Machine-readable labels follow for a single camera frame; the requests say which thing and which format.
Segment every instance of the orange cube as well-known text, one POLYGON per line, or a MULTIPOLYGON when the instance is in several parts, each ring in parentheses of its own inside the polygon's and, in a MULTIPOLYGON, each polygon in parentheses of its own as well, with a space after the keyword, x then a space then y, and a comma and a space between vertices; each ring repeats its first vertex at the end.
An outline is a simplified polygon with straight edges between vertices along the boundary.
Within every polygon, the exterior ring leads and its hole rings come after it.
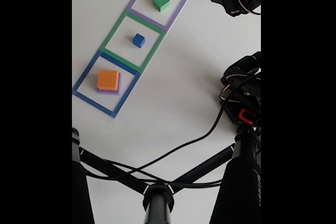
POLYGON ((98 84, 99 90, 118 90, 119 73, 114 70, 99 70, 98 84))

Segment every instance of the red part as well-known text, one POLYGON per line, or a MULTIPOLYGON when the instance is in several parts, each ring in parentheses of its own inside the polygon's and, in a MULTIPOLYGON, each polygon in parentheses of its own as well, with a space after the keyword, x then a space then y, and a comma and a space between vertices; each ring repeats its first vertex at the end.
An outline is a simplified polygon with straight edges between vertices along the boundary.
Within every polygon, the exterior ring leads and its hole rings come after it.
POLYGON ((243 122, 245 123, 248 123, 249 125, 252 125, 253 122, 245 117, 243 117, 243 113, 246 112, 246 113, 249 113, 250 115, 252 116, 256 116, 255 114, 253 114, 252 112, 248 111, 247 109, 242 109, 240 111, 240 113, 238 114, 238 118, 241 119, 243 122))

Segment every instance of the green cube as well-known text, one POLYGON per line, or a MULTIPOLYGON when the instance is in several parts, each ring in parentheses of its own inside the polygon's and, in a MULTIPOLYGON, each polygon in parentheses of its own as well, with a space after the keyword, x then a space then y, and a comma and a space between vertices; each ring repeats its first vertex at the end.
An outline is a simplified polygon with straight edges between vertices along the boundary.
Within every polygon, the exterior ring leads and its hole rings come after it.
POLYGON ((159 11, 163 11, 170 6, 170 0, 153 0, 153 4, 159 11))

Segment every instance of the blue cube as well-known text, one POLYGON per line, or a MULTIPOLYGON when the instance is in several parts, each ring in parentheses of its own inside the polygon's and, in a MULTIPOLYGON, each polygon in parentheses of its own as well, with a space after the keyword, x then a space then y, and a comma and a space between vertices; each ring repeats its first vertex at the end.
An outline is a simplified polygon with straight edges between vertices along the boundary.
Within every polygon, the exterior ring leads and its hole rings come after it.
POLYGON ((136 36, 133 38, 133 44, 140 48, 142 48, 143 44, 145 44, 145 41, 145 37, 141 36, 140 34, 136 34, 136 36))

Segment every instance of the green square frame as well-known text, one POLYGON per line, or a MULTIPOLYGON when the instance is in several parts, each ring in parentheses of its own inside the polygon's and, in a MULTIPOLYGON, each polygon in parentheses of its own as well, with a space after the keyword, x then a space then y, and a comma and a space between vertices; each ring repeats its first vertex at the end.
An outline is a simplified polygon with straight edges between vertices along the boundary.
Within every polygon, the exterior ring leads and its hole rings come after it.
POLYGON ((112 58, 124 63, 125 65, 129 66, 130 68, 134 69, 135 71, 137 71, 139 73, 143 73, 144 70, 146 69, 148 63, 151 61, 153 55, 155 54, 156 50, 158 49, 159 45, 161 44, 161 42, 162 42, 164 36, 166 35, 166 33, 167 33, 166 31, 158 28, 157 26, 153 25, 152 23, 147 22, 146 20, 134 15, 133 13, 131 13, 127 10, 125 10, 121 14, 119 19, 117 20, 117 22, 114 25, 114 27, 112 28, 112 30, 109 32, 108 36, 105 38, 104 42, 101 44, 100 50, 103 51, 108 56, 111 56, 112 58), (120 57, 119 55, 115 54, 114 52, 111 52, 110 50, 106 49, 107 43, 111 40, 112 36, 118 30, 121 22, 124 20, 124 18, 126 16, 134 19, 135 21, 139 22, 140 24, 142 24, 142 25, 144 25, 148 28, 151 28, 152 30, 154 30, 155 32, 160 34, 160 37, 156 40, 152 49, 149 51, 148 55, 146 56, 144 62, 142 63, 142 65, 140 67, 134 65, 133 63, 129 62, 128 60, 125 60, 124 58, 120 57))

